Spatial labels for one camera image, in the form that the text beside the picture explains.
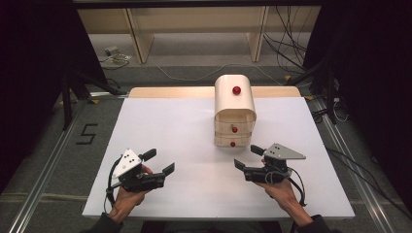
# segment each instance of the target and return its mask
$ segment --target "white desk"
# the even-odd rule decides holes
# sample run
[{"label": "white desk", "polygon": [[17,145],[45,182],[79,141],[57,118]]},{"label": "white desk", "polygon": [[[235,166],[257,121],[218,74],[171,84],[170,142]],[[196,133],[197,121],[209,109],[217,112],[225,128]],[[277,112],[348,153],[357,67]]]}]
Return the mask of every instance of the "white desk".
[{"label": "white desk", "polygon": [[[307,212],[326,218],[353,217],[304,99],[255,98],[255,107],[252,144],[267,148],[277,142],[307,156],[306,160],[288,161],[304,181]],[[157,156],[145,164],[157,173],[175,162],[176,170],[167,177],[165,187],[146,195],[130,216],[163,220],[288,217],[261,187],[245,182],[243,173],[233,165],[236,158],[247,166],[260,167],[259,156],[249,148],[214,146],[213,118],[213,98],[125,99],[83,215],[103,212],[110,168],[126,148],[137,153],[156,148]],[[296,175],[292,178],[298,182]]]}]

